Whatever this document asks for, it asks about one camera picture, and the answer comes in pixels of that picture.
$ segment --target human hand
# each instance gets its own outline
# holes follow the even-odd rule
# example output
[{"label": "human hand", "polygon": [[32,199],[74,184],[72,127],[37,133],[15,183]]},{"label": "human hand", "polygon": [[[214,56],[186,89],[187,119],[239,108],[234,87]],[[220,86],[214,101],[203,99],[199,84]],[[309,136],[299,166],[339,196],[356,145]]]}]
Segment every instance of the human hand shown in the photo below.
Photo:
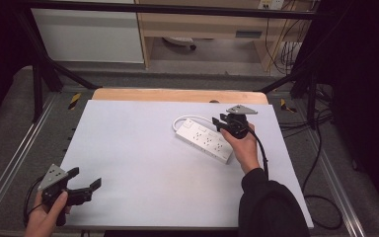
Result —
[{"label": "human hand", "polygon": [[[249,127],[255,130],[253,124],[249,123]],[[220,129],[220,132],[224,139],[232,146],[236,159],[238,159],[245,174],[248,174],[255,168],[260,168],[257,140],[250,132],[242,139],[232,136],[232,134],[223,128]]]},{"label": "human hand", "polygon": [[[41,193],[38,192],[36,195],[36,200],[34,206],[41,204]],[[67,192],[61,193],[57,198],[51,210],[48,210],[48,207],[41,205],[30,214],[30,221],[27,225],[26,237],[35,236],[35,237],[49,237],[53,233],[56,227],[57,216],[60,211],[65,211],[69,213],[70,207],[66,207],[67,202]]]}]

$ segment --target white tabletop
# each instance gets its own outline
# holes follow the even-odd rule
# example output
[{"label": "white tabletop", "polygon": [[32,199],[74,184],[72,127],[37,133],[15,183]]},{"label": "white tabletop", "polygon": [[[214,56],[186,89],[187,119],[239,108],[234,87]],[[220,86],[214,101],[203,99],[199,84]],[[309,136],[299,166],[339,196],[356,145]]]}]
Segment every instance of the white tabletop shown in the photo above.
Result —
[{"label": "white tabletop", "polygon": [[[89,101],[61,168],[80,168],[68,188],[102,178],[93,200],[75,206],[68,226],[121,228],[226,228],[238,226],[244,174],[178,139],[172,122],[185,115],[219,118],[235,104]],[[268,161],[269,177],[296,196],[308,226],[301,194],[272,106],[244,104],[259,112],[256,126]],[[203,120],[195,120],[211,129]]]}]

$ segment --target white power strip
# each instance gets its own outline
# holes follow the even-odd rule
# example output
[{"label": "white power strip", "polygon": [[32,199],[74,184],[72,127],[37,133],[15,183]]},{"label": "white power strip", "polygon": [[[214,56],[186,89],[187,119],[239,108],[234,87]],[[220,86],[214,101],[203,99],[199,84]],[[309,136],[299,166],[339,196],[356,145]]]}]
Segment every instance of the white power strip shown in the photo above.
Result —
[{"label": "white power strip", "polygon": [[177,130],[177,136],[224,164],[227,164],[233,152],[232,146],[221,133],[200,125],[189,118]]}]

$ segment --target white wall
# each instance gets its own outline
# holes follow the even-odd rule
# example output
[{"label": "white wall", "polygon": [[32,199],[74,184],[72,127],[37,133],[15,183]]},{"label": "white wall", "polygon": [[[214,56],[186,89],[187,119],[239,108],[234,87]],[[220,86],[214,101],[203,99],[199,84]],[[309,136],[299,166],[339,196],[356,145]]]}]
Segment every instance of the white wall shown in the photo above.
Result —
[{"label": "white wall", "polygon": [[[133,0],[82,0],[133,3]],[[33,9],[49,56],[60,61],[143,63],[135,13]]]}]

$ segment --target black sleeve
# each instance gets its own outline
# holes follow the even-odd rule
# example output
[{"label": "black sleeve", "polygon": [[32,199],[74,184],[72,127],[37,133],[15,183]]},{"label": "black sleeve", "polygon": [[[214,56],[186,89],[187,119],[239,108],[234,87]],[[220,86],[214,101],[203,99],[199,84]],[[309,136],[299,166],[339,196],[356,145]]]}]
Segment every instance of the black sleeve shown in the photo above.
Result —
[{"label": "black sleeve", "polygon": [[242,180],[239,237],[310,236],[303,212],[291,191],[268,181],[263,169],[254,169]]}]

